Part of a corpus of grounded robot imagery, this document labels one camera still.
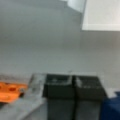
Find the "orange object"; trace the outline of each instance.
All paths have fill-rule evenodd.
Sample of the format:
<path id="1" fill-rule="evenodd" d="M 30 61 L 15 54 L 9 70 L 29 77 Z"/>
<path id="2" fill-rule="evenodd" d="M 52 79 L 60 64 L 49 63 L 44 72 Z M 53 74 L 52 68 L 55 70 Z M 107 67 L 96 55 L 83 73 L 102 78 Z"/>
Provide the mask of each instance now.
<path id="1" fill-rule="evenodd" d="M 12 84 L 0 82 L 0 102 L 11 103 L 27 90 L 25 84 Z"/>

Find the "blue trash bin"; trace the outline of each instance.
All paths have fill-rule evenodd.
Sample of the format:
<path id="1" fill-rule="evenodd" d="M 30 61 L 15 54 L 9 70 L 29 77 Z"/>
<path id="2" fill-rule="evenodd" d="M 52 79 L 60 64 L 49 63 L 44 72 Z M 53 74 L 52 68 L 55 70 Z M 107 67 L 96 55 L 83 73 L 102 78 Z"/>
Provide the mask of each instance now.
<path id="1" fill-rule="evenodd" d="M 120 96 L 103 102 L 100 120 L 120 120 Z"/>

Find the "gray floor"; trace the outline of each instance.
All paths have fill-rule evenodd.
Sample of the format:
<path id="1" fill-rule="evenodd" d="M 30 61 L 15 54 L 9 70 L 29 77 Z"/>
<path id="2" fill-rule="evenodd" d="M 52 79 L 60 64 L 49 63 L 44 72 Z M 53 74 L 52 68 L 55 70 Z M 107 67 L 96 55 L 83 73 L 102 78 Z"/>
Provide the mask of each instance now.
<path id="1" fill-rule="evenodd" d="M 0 0 L 0 73 L 119 75 L 119 32 L 83 32 L 81 18 L 59 0 Z"/>

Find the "white cabinet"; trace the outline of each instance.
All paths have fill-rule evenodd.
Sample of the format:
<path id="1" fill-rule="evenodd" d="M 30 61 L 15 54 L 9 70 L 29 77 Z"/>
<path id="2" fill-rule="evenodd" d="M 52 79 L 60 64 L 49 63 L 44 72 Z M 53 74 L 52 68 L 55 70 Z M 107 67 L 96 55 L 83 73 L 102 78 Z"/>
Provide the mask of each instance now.
<path id="1" fill-rule="evenodd" d="M 85 1 L 86 0 L 68 0 L 68 6 L 78 12 L 83 12 Z"/>
<path id="2" fill-rule="evenodd" d="M 87 0 L 82 29 L 120 31 L 120 0 Z"/>

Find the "gray wall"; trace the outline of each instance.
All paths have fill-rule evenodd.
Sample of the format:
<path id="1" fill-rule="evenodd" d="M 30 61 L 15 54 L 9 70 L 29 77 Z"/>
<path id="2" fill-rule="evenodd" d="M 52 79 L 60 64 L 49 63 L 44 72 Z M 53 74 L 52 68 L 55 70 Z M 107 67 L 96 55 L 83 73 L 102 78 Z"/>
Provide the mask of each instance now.
<path id="1" fill-rule="evenodd" d="M 83 32 L 80 16 L 57 0 L 0 0 L 0 73 L 119 76 L 119 32 Z"/>

